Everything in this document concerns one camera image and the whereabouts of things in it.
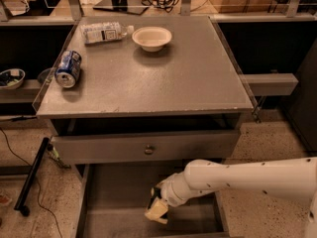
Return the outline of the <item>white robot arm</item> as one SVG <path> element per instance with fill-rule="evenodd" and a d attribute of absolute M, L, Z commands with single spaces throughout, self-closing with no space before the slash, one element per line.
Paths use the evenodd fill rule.
<path fill-rule="evenodd" d="M 254 190 L 309 204 L 304 238 L 317 238 L 317 158 L 223 165 L 207 160 L 189 162 L 184 170 L 151 189 L 145 216 L 167 223 L 171 207 L 223 189 Z"/>

